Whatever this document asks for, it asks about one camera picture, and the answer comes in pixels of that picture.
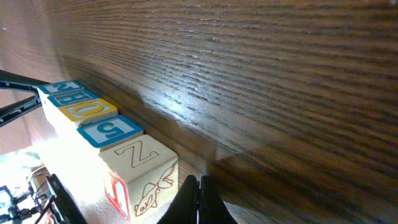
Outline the yellow edged wooden block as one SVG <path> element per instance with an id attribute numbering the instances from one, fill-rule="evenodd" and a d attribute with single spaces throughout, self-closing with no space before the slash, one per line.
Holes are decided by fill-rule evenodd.
<path id="1" fill-rule="evenodd" d="M 100 161 L 99 153 L 144 134 L 141 127 L 122 115 L 87 124 L 76 131 L 76 160 L 78 167 L 87 172 L 87 179 L 90 175 L 102 177 L 105 164 Z"/>

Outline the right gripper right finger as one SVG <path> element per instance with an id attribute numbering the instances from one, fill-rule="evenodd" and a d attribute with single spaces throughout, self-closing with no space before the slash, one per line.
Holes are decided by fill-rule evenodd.
<path id="1" fill-rule="evenodd" d="M 237 224 L 208 176 L 202 176 L 199 194 L 199 224 Z"/>

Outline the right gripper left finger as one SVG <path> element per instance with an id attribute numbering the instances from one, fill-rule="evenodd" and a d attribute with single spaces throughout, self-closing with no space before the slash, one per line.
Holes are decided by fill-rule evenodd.
<path id="1" fill-rule="evenodd" d="M 189 175 L 158 224 L 196 224 L 198 209 L 198 180 Z"/>

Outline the red edged picture block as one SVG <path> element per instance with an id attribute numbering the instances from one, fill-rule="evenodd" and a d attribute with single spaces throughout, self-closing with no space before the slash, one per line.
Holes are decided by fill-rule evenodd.
<path id="1" fill-rule="evenodd" d="M 40 100 L 44 107 L 44 113 L 50 124 L 54 127 L 59 126 L 59 110 L 48 99 L 49 96 L 58 96 L 71 93 L 78 90 L 84 90 L 85 87 L 75 80 L 67 80 L 57 83 L 48 83 L 37 87 Z"/>

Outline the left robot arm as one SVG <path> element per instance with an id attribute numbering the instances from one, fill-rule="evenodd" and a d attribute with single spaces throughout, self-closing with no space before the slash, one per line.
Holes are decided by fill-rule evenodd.
<path id="1" fill-rule="evenodd" d="M 46 84 L 45 81 L 24 77 L 15 73 L 1 71 L 1 88 L 30 92 L 33 95 L 16 103 L 1 108 L 1 126 L 5 126 L 17 118 L 40 108 L 38 87 Z M 55 174 L 46 176 L 42 185 L 48 187 L 48 192 L 39 194 L 38 188 L 34 190 L 30 185 L 28 190 L 19 196 L 13 196 L 7 186 L 1 187 L 1 195 L 9 197 L 7 213 L 1 215 L 1 223 L 22 223 L 24 220 L 38 214 L 36 223 L 43 218 L 49 218 L 52 223 L 74 224 L 85 223 L 83 215 L 74 203 L 71 196 L 60 183 Z"/>

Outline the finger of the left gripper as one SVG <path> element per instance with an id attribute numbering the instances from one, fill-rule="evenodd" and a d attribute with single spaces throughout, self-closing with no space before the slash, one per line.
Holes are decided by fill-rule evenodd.
<path id="1" fill-rule="evenodd" d="M 42 106 L 38 86 L 44 84 L 48 84 L 48 82 L 1 70 L 1 89 L 25 91 L 33 94 L 28 98 L 1 108 L 1 127 Z"/>

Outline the red letter U block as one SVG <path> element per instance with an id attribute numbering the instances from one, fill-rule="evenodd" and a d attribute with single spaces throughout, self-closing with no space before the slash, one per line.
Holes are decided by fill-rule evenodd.
<path id="1" fill-rule="evenodd" d="M 74 103 L 98 98 L 89 90 L 75 90 L 63 92 L 59 95 L 49 95 L 44 98 L 44 112 L 49 123 L 54 127 L 59 136 L 68 133 L 67 122 L 64 114 L 60 111 L 61 106 L 68 106 Z"/>

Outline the red letter I block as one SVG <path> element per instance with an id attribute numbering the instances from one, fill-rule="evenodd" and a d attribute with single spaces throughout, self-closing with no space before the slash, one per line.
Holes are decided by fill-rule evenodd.
<path id="1" fill-rule="evenodd" d="M 106 198 L 129 223 L 138 223 L 178 192 L 178 155 L 148 134 L 99 154 Z"/>

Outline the green edged wooden block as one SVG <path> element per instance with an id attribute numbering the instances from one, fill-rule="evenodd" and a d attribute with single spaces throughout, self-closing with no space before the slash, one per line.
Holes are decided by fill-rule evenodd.
<path id="1" fill-rule="evenodd" d="M 101 148 L 92 146 L 77 129 L 119 114 L 117 107 L 102 98 L 72 103 L 61 106 L 58 110 L 60 136 L 73 151 L 90 156 L 97 156 Z"/>

